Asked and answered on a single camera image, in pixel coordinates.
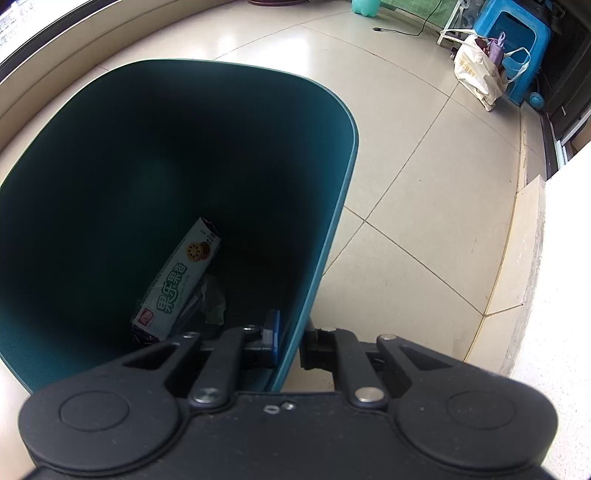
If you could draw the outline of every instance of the power cord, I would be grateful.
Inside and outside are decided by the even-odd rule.
[[[437,11],[437,9],[439,8],[439,6],[441,5],[442,2],[443,2],[443,0],[439,0],[439,3],[435,7],[435,10],[433,10],[429,14],[429,16],[425,19],[425,21],[423,22],[423,26],[421,27],[421,31],[419,33],[406,33],[406,32],[401,32],[400,30],[393,30],[391,28],[381,28],[381,27],[374,27],[374,30],[376,32],[396,32],[396,33],[401,33],[402,35],[408,35],[409,37],[418,37],[421,33],[423,33],[423,31],[425,30],[425,25],[427,25],[427,21]]]

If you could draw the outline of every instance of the trash can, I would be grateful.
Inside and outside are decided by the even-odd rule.
[[[278,390],[353,170],[343,102],[284,72],[201,60],[113,70],[67,102],[0,187],[0,353],[29,390],[133,350],[130,320],[198,217],[222,244],[226,327],[281,310]]]

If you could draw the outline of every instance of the white tote bag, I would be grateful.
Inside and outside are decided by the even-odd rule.
[[[495,106],[496,99],[501,97],[507,89],[507,85],[516,81],[527,70],[527,67],[530,65],[530,52],[526,48],[521,47],[505,53],[504,57],[510,57],[518,51],[525,50],[528,59],[517,74],[511,80],[507,81],[506,75],[499,75],[496,65],[476,44],[476,39],[479,36],[474,30],[449,29],[442,30],[441,33],[449,31],[469,34],[465,40],[460,40],[449,35],[442,35],[442,37],[462,44],[454,60],[454,73],[460,83],[470,90],[480,100],[484,108],[490,112]]]

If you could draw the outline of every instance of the beige floor tile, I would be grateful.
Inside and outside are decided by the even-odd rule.
[[[544,154],[544,136],[542,134],[540,114],[526,102],[523,102],[521,105],[521,115],[524,116],[525,144],[530,147],[538,157],[546,158]]]
[[[29,393],[0,359],[0,480],[18,480],[33,462],[18,433],[18,412]]]
[[[480,101],[460,83],[453,91],[452,98],[470,110],[519,151],[519,107],[506,96],[496,100],[492,112],[487,112]]]
[[[484,312],[507,239],[518,153],[449,100],[369,222]]]
[[[326,259],[326,265],[324,266],[325,272],[343,251],[345,245],[353,238],[362,223],[363,220],[351,212],[351,210],[343,208],[343,212],[340,214],[339,226],[336,228],[335,237],[330,247],[329,256]]]
[[[381,8],[375,18],[344,13],[315,20],[306,23],[305,26],[345,40],[391,61],[446,95],[451,95],[456,87],[457,80],[453,73],[449,48],[439,47],[437,37],[429,33],[409,37],[394,32],[372,30],[373,27],[382,27],[409,33],[420,31],[420,27],[407,24],[386,9]],[[392,83],[392,88],[396,87],[397,84]]]
[[[540,158],[530,147],[527,147],[525,151],[525,169],[525,184],[530,183],[538,175],[546,181],[546,159],[545,157]]]
[[[285,383],[281,391],[283,392],[315,392],[315,391],[333,391],[335,384],[332,374],[324,370],[315,368],[313,370],[304,370],[300,367],[300,354],[296,354],[294,362],[291,364],[290,372],[287,374]]]
[[[276,18],[259,18],[250,10],[213,8],[137,41],[100,65],[112,70],[145,59],[213,60],[291,25],[289,21]]]
[[[544,183],[534,179],[515,198],[511,233],[503,263],[486,314],[501,312],[521,305],[530,285],[532,272],[538,267],[541,225],[544,221]]]
[[[394,333],[463,359],[481,315],[364,223],[324,275],[311,318],[317,327],[348,329],[362,341]]]
[[[485,317],[466,362],[499,373],[522,308],[517,307]]]
[[[403,69],[303,27],[270,35],[220,60],[296,73],[339,95],[359,128],[359,151],[345,205],[362,218],[384,194],[446,100]]]
[[[29,144],[51,120],[51,118],[72,98],[80,89],[88,85],[91,81],[107,73],[107,70],[101,67],[95,67],[68,88],[63,90],[51,102],[49,102],[0,152],[0,184],[4,181],[14,164],[27,149]]]

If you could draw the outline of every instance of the small blue ball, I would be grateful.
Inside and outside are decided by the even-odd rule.
[[[534,110],[542,110],[546,102],[544,101],[544,97],[542,97],[539,93],[534,92],[530,94],[527,102],[531,105]]]

